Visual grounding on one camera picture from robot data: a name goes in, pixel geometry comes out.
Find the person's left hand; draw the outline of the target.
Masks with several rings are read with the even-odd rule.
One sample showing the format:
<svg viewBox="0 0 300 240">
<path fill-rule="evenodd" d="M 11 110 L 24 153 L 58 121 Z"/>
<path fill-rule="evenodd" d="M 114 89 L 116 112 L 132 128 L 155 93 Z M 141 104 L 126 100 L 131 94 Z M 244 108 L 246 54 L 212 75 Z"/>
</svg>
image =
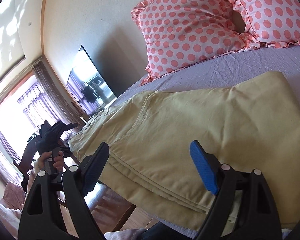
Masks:
<svg viewBox="0 0 300 240">
<path fill-rule="evenodd" d="M 47 159 L 47 162 L 50 162 L 57 171 L 62 171 L 64 167 L 63 156 L 63 152 L 59 151 L 58 155 L 52 160 L 52 152 L 44 152 L 40 155 L 39 159 L 37 160 L 38 166 L 40 170 L 45 170 L 44 163 Z"/>
</svg>

